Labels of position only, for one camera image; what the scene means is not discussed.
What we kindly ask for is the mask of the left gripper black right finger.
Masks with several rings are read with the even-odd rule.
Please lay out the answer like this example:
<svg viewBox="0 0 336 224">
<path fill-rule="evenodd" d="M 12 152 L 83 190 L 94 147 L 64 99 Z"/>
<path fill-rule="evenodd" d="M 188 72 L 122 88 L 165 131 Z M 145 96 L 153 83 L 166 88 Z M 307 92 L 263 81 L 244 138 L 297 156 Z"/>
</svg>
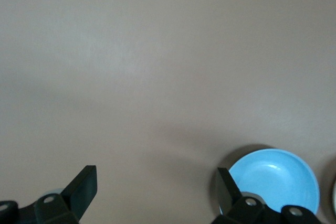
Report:
<svg viewBox="0 0 336 224">
<path fill-rule="evenodd" d="M 259 198 L 243 196 L 227 168 L 218 168 L 215 189 L 221 214 L 211 224 L 320 224 L 310 210 L 285 205 L 276 212 Z"/>
</svg>

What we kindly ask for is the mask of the white round plate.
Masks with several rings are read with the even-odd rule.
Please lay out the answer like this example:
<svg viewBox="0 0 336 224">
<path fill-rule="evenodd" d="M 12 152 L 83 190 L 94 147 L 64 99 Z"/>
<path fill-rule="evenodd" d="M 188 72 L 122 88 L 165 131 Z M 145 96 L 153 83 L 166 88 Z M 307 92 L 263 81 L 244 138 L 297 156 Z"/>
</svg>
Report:
<svg viewBox="0 0 336 224">
<path fill-rule="evenodd" d="M 336 175 L 333 179 L 332 189 L 331 189 L 331 206 L 334 214 L 336 215 Z"/>
</svg>

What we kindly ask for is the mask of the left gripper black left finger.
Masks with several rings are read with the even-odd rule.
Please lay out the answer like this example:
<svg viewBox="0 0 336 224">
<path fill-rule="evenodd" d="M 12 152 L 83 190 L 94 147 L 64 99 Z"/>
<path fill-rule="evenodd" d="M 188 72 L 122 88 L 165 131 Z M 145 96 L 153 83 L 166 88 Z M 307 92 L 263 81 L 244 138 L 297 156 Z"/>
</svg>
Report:
<svg viewBox="0 0 336 224">
<path fill-rule="evenodd" d="M 23 208 L 0 201 L 0 224 L 80 224 L 97 190 L 97 167 L 87 165 L 61 193 L 46 194 Z"/>
</svg>

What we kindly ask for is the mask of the light blue bowl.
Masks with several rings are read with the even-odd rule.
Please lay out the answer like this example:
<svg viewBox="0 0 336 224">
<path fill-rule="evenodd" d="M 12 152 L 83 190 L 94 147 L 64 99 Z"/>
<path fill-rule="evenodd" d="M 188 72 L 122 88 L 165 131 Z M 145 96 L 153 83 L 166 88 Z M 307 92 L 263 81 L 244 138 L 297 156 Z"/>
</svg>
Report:
<svg viewBox="0 0 336 224">
<path fill-rule="evenodd" d="M 251 152 L 236 161 L 229 173 L 242 193 L 258 195 L 276 212 L 286 205 L 318 212 L 317 178 L 302 158 L 289 151 L 268 148 Z"/>
</svg>

